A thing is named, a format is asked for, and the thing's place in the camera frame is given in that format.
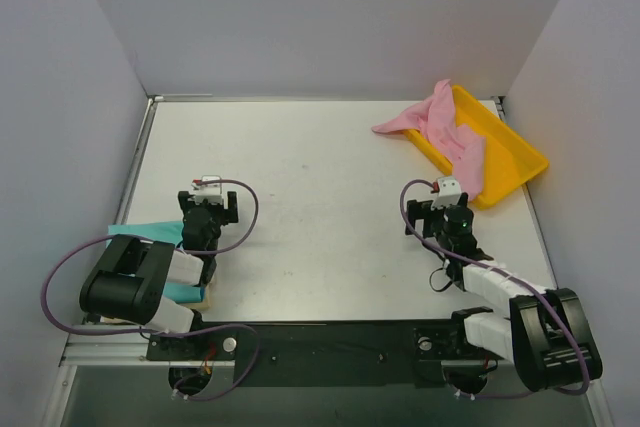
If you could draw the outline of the pink t shirt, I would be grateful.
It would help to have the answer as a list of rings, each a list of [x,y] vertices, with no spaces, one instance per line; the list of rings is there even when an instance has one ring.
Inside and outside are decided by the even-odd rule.
[[[438,81],[433,93],[394,119],[373,126],[377,134],[392,134],[404,130],[420,134],[452,165],[452,175],[461,188],[474,200],[484,187],[486,140],[466,124],[456,124],[456,107],[449,79]]]

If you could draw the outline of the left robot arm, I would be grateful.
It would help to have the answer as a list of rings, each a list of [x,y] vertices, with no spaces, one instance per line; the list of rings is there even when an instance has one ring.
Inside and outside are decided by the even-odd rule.
[[[89,314],[172,333],[170,347],[184,359],[199,356],[206,335],[196,312],[164,295],[168,282],[202,288],[213,279],[222,228],[238,222],[237,194],[219,184],[178,193],[182,244],[117,234],[84,282],[79,304]]]

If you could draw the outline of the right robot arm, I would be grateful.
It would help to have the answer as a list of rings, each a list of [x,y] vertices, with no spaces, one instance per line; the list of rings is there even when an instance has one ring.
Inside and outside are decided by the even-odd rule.
[[[400,201],[405,232],[441,260],[448,284],[490,303],[460,314],[446,332],[458,356],[478,348],[511,362],[531,392],[587,392],[602,375],[602,360],[577,294],[534,285],[486,254],[473,234],[467,196],[445,206],[435,200]]]

